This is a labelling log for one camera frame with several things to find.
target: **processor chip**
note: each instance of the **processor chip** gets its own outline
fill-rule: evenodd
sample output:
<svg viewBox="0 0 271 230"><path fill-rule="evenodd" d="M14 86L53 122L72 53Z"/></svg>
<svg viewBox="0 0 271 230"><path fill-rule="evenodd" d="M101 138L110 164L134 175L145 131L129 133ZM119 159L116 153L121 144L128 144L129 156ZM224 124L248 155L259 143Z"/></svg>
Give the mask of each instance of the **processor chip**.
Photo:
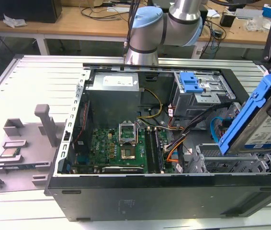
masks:
<svg viewBox="0 0 271 230"><path fill-rule="evenodd" d="M2 154L0 155L1 158L12 158L19 154L20 148L13 148L13 149L5 149Z"/></svg>
<svg viewBox="0 0 271 230"><path fill-rule="evenodd" d="M121 147L121 159L122 160L135 160L136 159L136 153L135 148L126 146Z"/></svg>

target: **blue cable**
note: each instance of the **blue cable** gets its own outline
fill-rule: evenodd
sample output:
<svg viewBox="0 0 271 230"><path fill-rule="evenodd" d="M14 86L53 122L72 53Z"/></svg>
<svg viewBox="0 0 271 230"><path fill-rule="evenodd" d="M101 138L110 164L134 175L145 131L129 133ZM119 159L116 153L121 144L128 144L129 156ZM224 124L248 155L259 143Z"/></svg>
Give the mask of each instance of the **blue cable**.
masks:
<svg viewBox="0 0 271 230"><path fill-rule="evenodd" d="M210 123L210 131L211 131L211 135L212 135L212 137L213 137L213 140L214 140L216 143L218 143L219 140L218 140L217 135L216 135L215 130L214 130L214 120L216 120L216 119L220 119L221 121L223 121L224 119L221 118L221 117L219 117L219 116L217 116L217 117L213 118L213 119L211 120L211 123Z"/></svg>

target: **floor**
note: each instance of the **floor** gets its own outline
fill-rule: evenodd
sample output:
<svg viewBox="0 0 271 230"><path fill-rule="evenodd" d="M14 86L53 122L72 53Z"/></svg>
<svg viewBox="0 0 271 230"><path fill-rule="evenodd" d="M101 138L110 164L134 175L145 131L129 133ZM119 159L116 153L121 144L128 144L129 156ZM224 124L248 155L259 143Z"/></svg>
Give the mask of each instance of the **floor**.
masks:
<svg viewBox="0 0 271 230"><path fill-rule="evenodd" d="M39 55L37 44L34 39L29 38L5 38L4 42L13 51L13 54L1 44L0 41L0 75L10 63L14 54ZM51 55L74 55L74 56L115 56L120 57L123 51L123 43L119 42L99 42L82 41L81 50L79 42L73 40L63 40L64 49L61 48L59 40L49 39L47 44ZM193 47L164 46L159 50L159 54L165 58L191 58ZM215 59L243 60L241 48L222 47L217 52ZM262 50L252 49L247 55L248 60L260 60ZM212 58L213 55L204 54L203 59Z"/></svg>

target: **blue drive bracket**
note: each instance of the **blue drive bracket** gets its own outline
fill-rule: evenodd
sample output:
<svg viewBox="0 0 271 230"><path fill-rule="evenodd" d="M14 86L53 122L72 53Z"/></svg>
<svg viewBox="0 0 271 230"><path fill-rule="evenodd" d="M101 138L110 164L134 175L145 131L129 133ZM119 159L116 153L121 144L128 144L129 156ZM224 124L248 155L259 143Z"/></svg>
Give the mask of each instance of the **blue drive bracket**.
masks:
<svg viewBox="0 0 271 230"><path fill-rule="evenodd" d="M252 116L256 108L262 108L266 103L265 95L271 88L271 74L263 77L257 88L251 94L246 104L237 115L237 117L232 122L231 126L227 132L222 136L218 142L218 146L225 155L230 148L230 142L236 137L239 130L247 122L247 120Z"/></svg>
<svg viewBox="0 0 271 230"><path fill-rule="evenodd" d="M184 88L184 92L202 93L203 88L199 85L199 80L191 72L181 72L180 80Z"/></svg>

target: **metal table surface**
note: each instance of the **metal table surface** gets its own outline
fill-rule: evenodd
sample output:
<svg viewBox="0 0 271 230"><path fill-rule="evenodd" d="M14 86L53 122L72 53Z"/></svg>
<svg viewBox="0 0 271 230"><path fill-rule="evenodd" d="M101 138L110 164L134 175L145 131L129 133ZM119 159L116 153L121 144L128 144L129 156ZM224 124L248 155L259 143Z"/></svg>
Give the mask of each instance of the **metal table surface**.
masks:
<svg viewBox="0 0 271 230"><path fill-rule="evenodd" d="M55 122L65 121L82 63L122 63L119 57L24 56L14 59L0 77L0 144L7 118L37 122L34 108L48 103ZM251 61L160 59L161 65L231 68L248 93L258 85L263 69ZM271 229L271 204L249 218L150 221L69 222L52 197L42 190L0 194L0 228L46 229Z"/></svg>

